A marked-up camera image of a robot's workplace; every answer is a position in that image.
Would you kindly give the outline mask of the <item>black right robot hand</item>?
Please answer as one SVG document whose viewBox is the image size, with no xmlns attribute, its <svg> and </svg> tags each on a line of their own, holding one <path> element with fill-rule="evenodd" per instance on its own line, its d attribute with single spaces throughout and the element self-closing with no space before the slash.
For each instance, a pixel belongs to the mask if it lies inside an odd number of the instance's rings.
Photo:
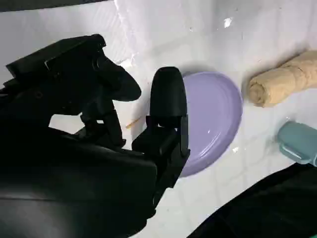
<svg viewBox="0 0 317 238">
<path fill-rule="evenodd" d="M 141 231 L 188 158 L 178 68 L 157 70 L 146 129 L 125 150 L 114 101 L 139 99 L 99 35 L 63 39 L 7 65 L 0 91 L 0 235 L 127 238 Z"/>
</svg>

